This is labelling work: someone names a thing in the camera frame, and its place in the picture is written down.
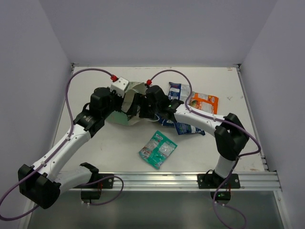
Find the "blue white snack packet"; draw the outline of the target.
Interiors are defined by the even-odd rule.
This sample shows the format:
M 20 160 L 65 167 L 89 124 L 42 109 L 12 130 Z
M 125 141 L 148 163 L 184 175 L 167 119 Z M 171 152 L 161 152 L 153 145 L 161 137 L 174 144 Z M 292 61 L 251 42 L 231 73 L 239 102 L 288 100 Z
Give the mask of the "blue white snack packet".
M 190 94 L 190 86 L 187 84 L 169 82 L 168 98 L 170 100 L 177 99 L 185 102 Z
M 157 122 L 162 126 L 175 127 L 175 123 L 171 120 L 163 118 L 160 114 L 156 114 Z

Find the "green paper gift bag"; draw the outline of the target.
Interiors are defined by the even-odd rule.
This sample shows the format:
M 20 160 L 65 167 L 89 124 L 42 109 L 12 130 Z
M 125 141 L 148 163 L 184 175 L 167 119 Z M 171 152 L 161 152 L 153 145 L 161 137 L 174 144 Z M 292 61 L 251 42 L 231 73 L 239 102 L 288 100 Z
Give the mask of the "green paper gift bag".
M 114 111 L 106 121 L 109 123 L 131 126 L 140 121 L 139 108 L 137 108 L 136 115 L 128 115 L 127 111 L 131 107 L 134 95 L 136 93 L 145 94 L 146 87 L 144 82 L 130 82 L 125 92 L 124 101 L 122 104 L 122 111 Z

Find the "dark blue snack packet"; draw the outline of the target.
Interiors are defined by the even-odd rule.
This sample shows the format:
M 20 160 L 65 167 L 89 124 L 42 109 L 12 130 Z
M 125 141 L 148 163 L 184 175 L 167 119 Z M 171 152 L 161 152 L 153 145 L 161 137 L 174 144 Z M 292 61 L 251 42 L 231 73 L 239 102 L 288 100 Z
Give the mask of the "dark blue snack packet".
M 205 135 L 204 130 L 197 128 L 193 125 L 184 124 L 184 123 L 174 123 L 174 127 L 178 135 L 186 135 L 186 134 Z

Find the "green snack packet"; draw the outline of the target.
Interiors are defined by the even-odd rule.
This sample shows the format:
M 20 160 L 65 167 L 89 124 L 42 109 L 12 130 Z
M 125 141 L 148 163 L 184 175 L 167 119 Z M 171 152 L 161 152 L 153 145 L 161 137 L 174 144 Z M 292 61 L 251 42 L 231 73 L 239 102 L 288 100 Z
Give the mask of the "green snack packet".
M 160 169 L 177 144 L 160 131 L 156 131 L 148 143 L 139 151 L 140 157 L 155 169 Z

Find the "orange snack packet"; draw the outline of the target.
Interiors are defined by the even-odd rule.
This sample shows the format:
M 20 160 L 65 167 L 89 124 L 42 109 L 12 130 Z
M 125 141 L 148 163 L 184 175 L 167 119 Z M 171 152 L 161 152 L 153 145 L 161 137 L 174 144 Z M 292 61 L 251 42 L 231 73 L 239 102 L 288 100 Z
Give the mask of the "orange snack packet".
M 213 95 L 193 92 L 189 105 L 195 109 L 216 115 L 219 98 Z

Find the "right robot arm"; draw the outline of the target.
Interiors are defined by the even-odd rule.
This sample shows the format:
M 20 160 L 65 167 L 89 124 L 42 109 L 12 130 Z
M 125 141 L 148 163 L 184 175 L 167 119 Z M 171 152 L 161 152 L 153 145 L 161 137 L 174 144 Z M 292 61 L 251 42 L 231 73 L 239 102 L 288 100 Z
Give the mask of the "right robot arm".
M 229 182 L 229 174 L 249 140 L 236 115 L 214 115 L 192 108 L 181 100 L 169 99 L 157 85 L 147 88 L 144 94 L 134 92 L 131 102 L 127 111 L 129 115 L 137 111 L 140 118 L 152 119 L 160 115 L 174 123 L 192 125 L 212 135 L 220 154 L 212 181 L 217 187 L 224 187 Z

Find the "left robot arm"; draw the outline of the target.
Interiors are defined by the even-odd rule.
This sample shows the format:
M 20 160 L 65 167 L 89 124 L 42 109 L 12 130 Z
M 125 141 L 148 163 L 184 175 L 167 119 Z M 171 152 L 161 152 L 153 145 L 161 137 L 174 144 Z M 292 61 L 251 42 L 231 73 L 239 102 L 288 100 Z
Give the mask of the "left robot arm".
M 104 126 L 112 112 L 120 111 L 124 96 L 125 92 L 120 89 L 95 89 L 90 102 L 84 105 L 65 136 L 32 166 L 22 165 L 18 170 L 20 193 L 47 209 L 71 188 L 100 188 L 99 170 L 89 163 L 81 163 L 76 170 L 68 173 L 61 173 L 61 169 Z

